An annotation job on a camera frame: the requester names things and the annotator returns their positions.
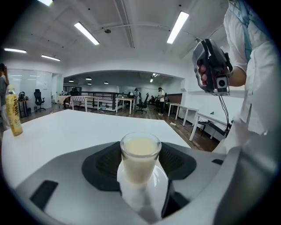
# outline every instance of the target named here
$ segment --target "camera lens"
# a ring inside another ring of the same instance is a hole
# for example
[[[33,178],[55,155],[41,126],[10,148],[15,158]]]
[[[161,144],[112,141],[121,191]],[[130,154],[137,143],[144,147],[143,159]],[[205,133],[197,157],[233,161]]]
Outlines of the camera lens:
[[[223,86],[225,85],[224,80],[220,80],[220,81],[219,81],[219,85],[220,85],[221,87],[223,87]]]

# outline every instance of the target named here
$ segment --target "glass of milk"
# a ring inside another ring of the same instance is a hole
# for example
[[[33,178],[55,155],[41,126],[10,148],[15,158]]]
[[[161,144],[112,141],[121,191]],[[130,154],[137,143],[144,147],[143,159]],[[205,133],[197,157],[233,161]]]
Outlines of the glass of milk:
[[[123,137],[120,146],[128,180],[147,183],[162,147],[160,140],[149,133],[134,132]]]

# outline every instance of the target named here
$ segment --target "wooden floor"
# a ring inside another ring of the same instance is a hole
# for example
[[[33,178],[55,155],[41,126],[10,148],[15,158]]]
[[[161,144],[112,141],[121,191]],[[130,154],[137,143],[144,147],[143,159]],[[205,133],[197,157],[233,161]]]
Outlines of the wooden floor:
[[[41,116],[48,115],[50,113],[56,113],[59,111],[64,110],[62,106],[58,104],[53,104],[52,108],[46,109],[46,111],[41,111],[41,112],[33,112],[30,116],[26,118],[22,118],[21,122],[25,123],[27,121],[36,119]],[[75,107],[75,110],[79,111],[85,111],[85,108],[80,108],[80,107]],[[185,126],[182,126],[183,121],[178,118],[175,120],[175,114],[171,114],[170,117],[168,117],[167,113],[164,113],[163,116],[159,116],[158,112],[154,110],[153,105],[148,105],[148,109],[146,109],[147,113],[141,113],[141,112],[136,112],[136,110],[132,110],[131,115],[129,114],[129,108],[124,108],[124,109],[119,109],[118,113],[115,112],[109,112],[109,111],[97,111],[96,109],[89,109],[88,112],[91,113],[102,113],[102,114],[107,114],[107,115],[116,115],[116,116],[127,116],[127,117],[136,117],[136,118],[145,118],[145,119],[154,119],[154,120],[164,120],[166,121],[179,135],[184,141],[193,149],[199,149],[199,150],[204,150],[211,152],[212,150],[215,149],[215,147],[218,145],[217,140],[211,140],[210,136],[208,136],[206,133],[201,135],[201,131],[197,130],[194,137],[193,141],[189,141],[189,137],[192,132],[192,126],[190,123],[186,122]]]

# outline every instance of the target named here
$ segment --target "bottle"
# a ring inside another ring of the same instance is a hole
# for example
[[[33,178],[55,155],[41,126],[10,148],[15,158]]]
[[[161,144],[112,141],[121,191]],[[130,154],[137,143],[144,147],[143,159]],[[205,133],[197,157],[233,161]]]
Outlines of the bottle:
[[[7,116],[9,118],[10,127],[14,136],[20,135],[22,130],[21,121],[18,116],[18,101],[17,95],[14,91],[14,86],[12,84],[8,85],[6,92],[6,107]]]

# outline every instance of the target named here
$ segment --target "desk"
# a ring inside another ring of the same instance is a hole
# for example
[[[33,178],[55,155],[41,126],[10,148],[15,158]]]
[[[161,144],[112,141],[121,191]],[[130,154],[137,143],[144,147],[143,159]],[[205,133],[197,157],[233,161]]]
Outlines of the desk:
[[[88,96],[88,95],[78,95],[78,96],[71,96],[70,98],[70,105],[72,106],[72,110],[74,110],[74,104],[84,102],[85,104],[85,112],[88,112],[87,100],[89,98],[97,99],[97,109],[99,110],[99,97],[96,96]]]
[[[64,108],[66,109],[65,100],[67,98],[70,98],[70,97],[71,97],[71,95],[59,95],[58,96],[58,103],[63,104]]]
[[[177,106],[177,113],[176,113],[176,117],[175,117],[175,120],[177,120],[177,116],[179,115],[179,110],[180,108],[182,109],[186,109],[186,112],[185,112],[185,115],[184,115],[184,123],[183,123],[183,126],[185,125],[185,121],[187,119],[187,114],[188,114],[188,111],[189,110],[192,110],[192,111],[195,111],[195,112],[198,112],[198,109],[193,109],[193,108],[188,108],[188,107],[185,107],[181,104],[177,104],[177,103],[168,103],[170,106],[169,106],[169,112],[168,112],[168,116],[170,116],[170,111],[171,111],[171,105],[176,105]]]
[[[117,112],[117,106],[118,106],[118,100],[122,100],[123,101],[123,106],[122,109],[124,108],[124,101],[130,101],[130,114],[131,114],[131,108],[132,108],[132,102],[133,102],[133,110],[135,108],[135,98],[116,98],[116,112]]]
[[[26,105],[26,103],[29,102],[29,101],[30,101],[30,99],[18,102],[18,111],[19,111],[20,118],[22,118],[20,103],[22,102],[23,112],[25,114],[25,117],[27,117],[28,116],[28,112],[27,112],[27,105]]]
[[[197,112],[196,115],[195,115],[194,127],[193,127],[192,133],[191,133],[190,138],[189,138],[190,141],[192,141],[192,139],[194,137],[194,134],[195,134],[195,131],[196,131],[196,128],[197,128],[200,116],[202,118],[205,118],[206,120],[210,120],[213,123],[220,123],[220,124],[222,124],[224,126],[227,126],[226,118],[222,118],[222,117],[217,116],[217,115]]]
[[[156,134],[162,142],[189,147],[163,120],[69,109],[23,123],[22,128],[24,132],[17,137],[13,136],[11,129],[3,134],[3,172],[9,186],[14,189],[57,156],[95,145],[117,142],[132,132]]]

